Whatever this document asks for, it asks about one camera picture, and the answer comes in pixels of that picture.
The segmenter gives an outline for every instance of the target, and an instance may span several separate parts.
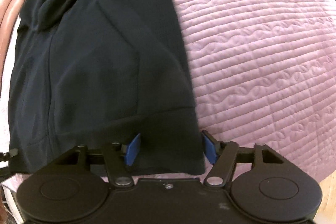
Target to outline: screw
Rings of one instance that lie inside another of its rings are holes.
[[[207,183],[209,183],[209,185],[211,186],[218,186],[221,185],[223,182],[223,179],[220,177],[209,177],[207,179]]]
[[[167,183],[167,184],[165,185],[165,188],[166,188],[166,189],[172,189],[173,187],[174,187],[174,185],[171,184],[171,183]]]
[[[116,185],[119,185],[119,186],[127,186],[132,183],[132,180],[129,177],[118,177],[115,180],[115,183]]]

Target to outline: dark garment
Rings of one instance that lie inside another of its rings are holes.
[[[134,174],[204,172],[171,0],[27,0],[15,54],[8,115],[20,154],[11,171],[141,133]]]

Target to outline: bed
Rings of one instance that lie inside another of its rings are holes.
[[[319,182],[335,171],[336,1],[173,2],[199,128],[241,146],[266,143]],[[19,21],[2,78],[0,151],[9,144],[7,104]]]

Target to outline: pink bedding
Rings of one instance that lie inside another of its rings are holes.
[[[266,143],[318,181],[336,170],[336,1],[173,1],[200,129],[242,146]]]

